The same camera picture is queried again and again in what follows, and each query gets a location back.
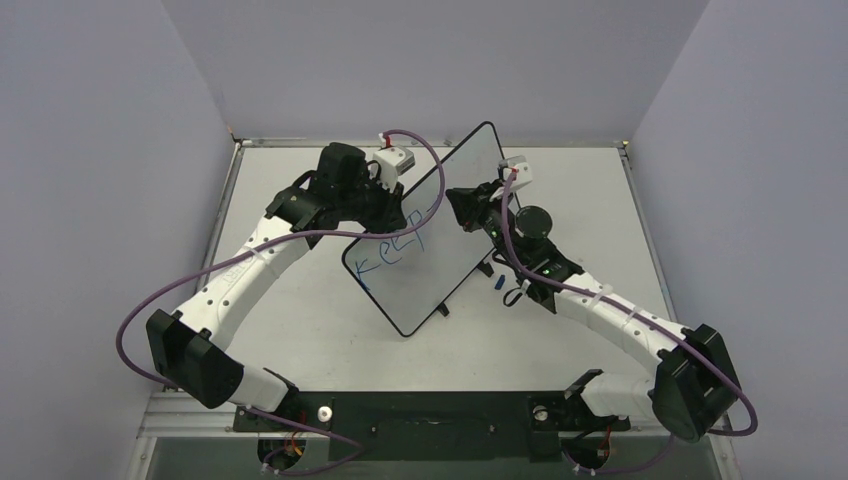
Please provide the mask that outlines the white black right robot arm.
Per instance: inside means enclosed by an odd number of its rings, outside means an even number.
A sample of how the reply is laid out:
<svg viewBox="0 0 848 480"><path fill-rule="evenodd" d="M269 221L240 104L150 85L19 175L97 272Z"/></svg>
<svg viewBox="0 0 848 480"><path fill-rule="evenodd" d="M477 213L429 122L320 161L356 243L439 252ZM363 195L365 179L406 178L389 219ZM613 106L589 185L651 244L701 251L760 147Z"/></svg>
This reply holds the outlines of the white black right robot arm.
<svg viewBox="0 0 848 480"><path fill-rule="evenodd" d="M705 324L691 329L665 320L615 294L557 249L547 211L503 208L503 186L447 190L459 226L484 232L494 261L515 274L518 297L586 327L644 370L586 372L564 392L566 418L578 427L614 417L656 421L689 443L714 433L741 391L722 336Z"/></svg>

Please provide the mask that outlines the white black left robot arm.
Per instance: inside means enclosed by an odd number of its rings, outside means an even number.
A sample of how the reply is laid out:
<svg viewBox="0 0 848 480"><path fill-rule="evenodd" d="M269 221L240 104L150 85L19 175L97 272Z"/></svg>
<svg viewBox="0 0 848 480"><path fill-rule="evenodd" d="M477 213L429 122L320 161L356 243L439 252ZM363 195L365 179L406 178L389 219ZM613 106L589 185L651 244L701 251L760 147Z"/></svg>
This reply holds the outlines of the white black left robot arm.
<svg viewBox="0 0 848 480"><path fill-rule="evenodd" d="M173 312L157 310L149 317L156 371L209 409L224 403L254 407L272 429L291 427L299 406L290 396L293 384L226 351L257 302L323 231L342 222L379 234L406 228L399 178L414 164L414 154L400 146L372 156L338 142L324 147L315 169L274 196L232 264Z"/></svg>

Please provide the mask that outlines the black framed whiteboard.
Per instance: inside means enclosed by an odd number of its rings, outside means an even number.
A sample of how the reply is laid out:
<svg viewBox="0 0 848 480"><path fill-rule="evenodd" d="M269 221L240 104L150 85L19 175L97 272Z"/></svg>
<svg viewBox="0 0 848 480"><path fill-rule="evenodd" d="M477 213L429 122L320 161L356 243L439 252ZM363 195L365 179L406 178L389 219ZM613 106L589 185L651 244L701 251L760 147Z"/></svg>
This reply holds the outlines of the black framed whiteboard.
<svg viewBox="0 0 848 480"><path fill-rule="evenodd" d="M466 233L447 199L435 201L440 186L433 168L404 194L407 224L423 227L389 239L358 239L343 251L342 265L402 337L412 336L492 252L482 232Z"/></svg>

